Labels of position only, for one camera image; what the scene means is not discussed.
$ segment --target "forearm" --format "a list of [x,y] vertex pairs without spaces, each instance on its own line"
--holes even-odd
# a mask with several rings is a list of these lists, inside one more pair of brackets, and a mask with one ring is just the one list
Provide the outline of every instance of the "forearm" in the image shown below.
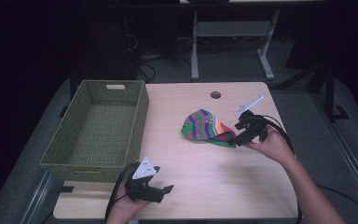
[[344,223],[297,159],[282,163],[307,223]]

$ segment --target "hand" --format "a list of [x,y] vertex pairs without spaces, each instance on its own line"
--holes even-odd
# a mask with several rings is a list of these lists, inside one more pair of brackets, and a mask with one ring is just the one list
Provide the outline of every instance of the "hand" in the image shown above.
[[266,140],[260,143],[247,143],[245,146],[262,153],[280,164],[295,159],[286,140],[271,126],[267,125],[266,129],[268,133]]
[[[119,199],[126,194],[126,188],[121,185],[117,191],[115,200]],[[143,207],[150,204],[147,201],[133,201],[128,196],[124,196],[122,199],[115,202],[109,213],[109,218],[106,224],[125,224]]]

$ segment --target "rainbow knit hat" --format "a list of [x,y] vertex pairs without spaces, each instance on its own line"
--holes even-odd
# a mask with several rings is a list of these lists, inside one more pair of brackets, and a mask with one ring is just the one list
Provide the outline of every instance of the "rainbow knit hat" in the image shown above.
[[204,109],[187,117],[181,133],[193,141],[205,141],[221,147],[235,147],[229,145],[227,140],[233,139],[236,134]]

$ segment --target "table top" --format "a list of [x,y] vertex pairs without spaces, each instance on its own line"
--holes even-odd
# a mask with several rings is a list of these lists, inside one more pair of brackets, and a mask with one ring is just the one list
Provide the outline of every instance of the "table top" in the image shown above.
[[[236,133],[240,105],[264,98],[251,108],[258,115],[281,118],[264,83],[147,84],[150,103],[140,161],[161,167],[149,182],[162,189],[174,185],[161,203],[151,203],[135,219],[222,219],[296,217],[296,195],[279,163],[247,147],[219,147],[194,142],[181,134],[188,115],[211,112]],[[221,97],[211,97],[219,91]],[[104,217],[111,183],[65,181],[74,187],[62,192],[56,218]]]

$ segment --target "woven basket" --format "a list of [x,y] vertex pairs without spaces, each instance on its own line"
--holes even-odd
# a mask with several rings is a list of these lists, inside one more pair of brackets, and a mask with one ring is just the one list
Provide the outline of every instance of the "woven basket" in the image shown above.
[[148,105],[143,81],[84,80],[40,165],[63,180],[116,182],[139,159]]

